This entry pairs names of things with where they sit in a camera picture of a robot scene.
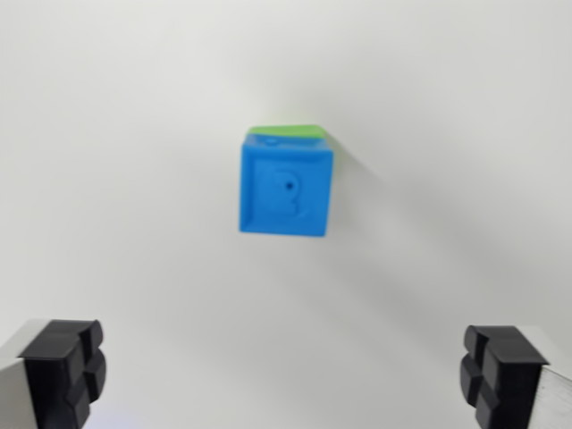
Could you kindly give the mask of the gripper right finger silver with black pad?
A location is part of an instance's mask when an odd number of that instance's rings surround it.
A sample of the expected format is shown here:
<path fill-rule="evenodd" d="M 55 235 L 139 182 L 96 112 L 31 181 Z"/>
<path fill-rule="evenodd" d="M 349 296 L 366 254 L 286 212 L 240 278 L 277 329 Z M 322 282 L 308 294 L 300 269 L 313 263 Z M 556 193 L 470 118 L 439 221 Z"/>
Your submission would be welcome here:
<path fill-rule="evenodd" d="M 569 428 L 571 355 L 537 326 L 469 325 L 460 389 L 481 428 Z"/>

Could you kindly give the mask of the gripper left finger silver with black pad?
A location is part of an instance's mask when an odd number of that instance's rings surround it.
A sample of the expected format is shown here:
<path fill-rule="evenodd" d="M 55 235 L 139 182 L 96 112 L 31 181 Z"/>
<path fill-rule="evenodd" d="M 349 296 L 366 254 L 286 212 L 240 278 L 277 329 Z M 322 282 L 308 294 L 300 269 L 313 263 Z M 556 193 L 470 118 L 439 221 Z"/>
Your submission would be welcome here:
<path fill-rule="evenodd" d="M 1 345 L 1 426 L 80 429 L 106 378 L 98 320 L 31 319 Z"/>

